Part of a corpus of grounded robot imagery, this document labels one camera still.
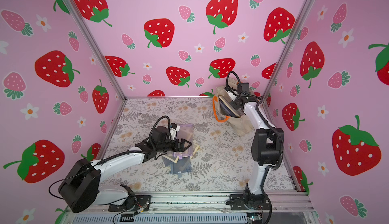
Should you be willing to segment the purple mesh pouch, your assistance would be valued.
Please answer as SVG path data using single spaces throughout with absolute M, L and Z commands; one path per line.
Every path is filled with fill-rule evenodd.
M 173 159 L 182 160 L 186 157 L 192 158 L 197 149 L 197 145 L 193 141 L 193 124 L 180 125 L 176 138 L 179 140 L 180 146 L 182 146 L 182 149 L 185 149 L 185 151 L 172 152 Z

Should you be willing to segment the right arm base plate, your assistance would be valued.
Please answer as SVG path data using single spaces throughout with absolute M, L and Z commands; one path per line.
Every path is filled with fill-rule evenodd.
M 270 210 L 270 201 L 263 194 L 231 194 L 225 204 L 231 210 Z

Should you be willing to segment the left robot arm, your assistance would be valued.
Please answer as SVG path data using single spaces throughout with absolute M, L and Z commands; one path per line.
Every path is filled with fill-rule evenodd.
M 127 185 L 119 188 L 100 188 L 108 177 L 132 166 L 143 164 L 168 152 L 185 152 L 192 146 L 186 139 L 178 139 L 180 127 L 157 126 L 149 136 L 131 149 L 111 157 L 75 163 L 58 188 L 58 192 L 73 213 L 80 213 L 94 205 L 110 205 L 115 211 L 131 210 L 137 197 Z

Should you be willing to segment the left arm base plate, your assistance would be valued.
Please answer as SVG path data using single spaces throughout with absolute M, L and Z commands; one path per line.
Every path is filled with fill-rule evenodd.
M 133 211 L 143 212 L 148 211 L 151 203 L 151 195 L 135 195 L 129 196 L 121 205 L 110 204 L 109 212 Z

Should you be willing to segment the grey-blue mesh pouch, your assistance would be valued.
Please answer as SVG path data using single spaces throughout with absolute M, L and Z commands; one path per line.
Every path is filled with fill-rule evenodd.
M 170 167 L 168 171 L 169 174 L 177 175 L 177 177 L 182 177 L 184 173 L 189 173 L 192 171 L 191 168 L 191 159 L 189 157 L 184 157 L 182 159 L 177 159 L 177 162 L 173 162 L 163 156 L 163 162 L 166 167 Z

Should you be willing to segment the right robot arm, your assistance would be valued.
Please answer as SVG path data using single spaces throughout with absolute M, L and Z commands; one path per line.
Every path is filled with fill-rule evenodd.
M 284 155 L 284 132 L 269 122 L 261 109 L 263 100 L 247 91 L 249 86 L 239 82 L 237 89 L 226 83 L 225 90 L 232 99 L 231 105 L 248 116 L 255 128 L 251 155 L 255 164 L 252 177 L 246 184 L 244 193 L 226 202 L 232 209 L 245 206 L 247 209 L 255 209 L 270 204 L 270 200 L 264 191 L 264 183 L 270 169 L 277 170 L 283 161 Z

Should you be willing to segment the cream mesh pouch front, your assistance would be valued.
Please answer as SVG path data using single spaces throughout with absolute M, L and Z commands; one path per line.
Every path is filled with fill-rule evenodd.
M 220 107 L 224 111 L 226 116 L 240 118 L 244 115 L 244 113 L 240 109 L 235 109 L 223 96 L 218 96 L 218 98 Z

